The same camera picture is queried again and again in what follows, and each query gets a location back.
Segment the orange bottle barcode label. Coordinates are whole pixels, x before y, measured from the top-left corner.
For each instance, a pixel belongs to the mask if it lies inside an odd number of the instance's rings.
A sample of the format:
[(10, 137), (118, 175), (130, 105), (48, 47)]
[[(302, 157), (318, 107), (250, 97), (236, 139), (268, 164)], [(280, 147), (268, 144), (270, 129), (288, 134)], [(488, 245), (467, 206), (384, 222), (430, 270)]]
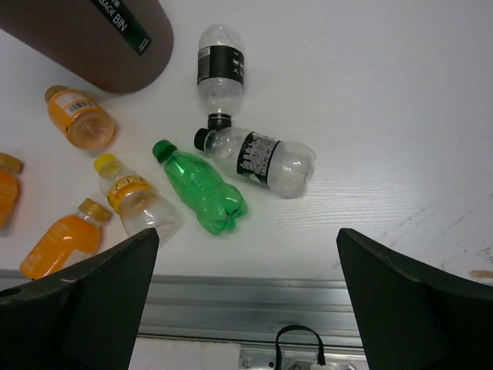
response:
[(45, 91), (50, 120), (65, 138), (81, 150), (101, 150), (112, 139), (115, 123), (92, 98), (66, 86)]

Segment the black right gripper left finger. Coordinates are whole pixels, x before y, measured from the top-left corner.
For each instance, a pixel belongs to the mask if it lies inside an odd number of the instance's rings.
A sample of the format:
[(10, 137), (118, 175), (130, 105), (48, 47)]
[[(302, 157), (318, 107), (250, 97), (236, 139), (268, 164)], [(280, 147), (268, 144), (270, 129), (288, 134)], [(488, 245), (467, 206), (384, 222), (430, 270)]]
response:
[(159, 248), (155, 229), (1, 292), (3, 369), (127, 369)]

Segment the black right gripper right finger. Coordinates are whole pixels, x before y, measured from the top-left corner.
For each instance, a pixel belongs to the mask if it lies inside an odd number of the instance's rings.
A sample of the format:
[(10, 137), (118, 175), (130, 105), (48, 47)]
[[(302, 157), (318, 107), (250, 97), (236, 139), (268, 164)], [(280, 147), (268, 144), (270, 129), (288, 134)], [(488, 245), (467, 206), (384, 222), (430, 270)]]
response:
[(342, 228), (337, 250), (371, 369), (490, 369), (492, 288)]

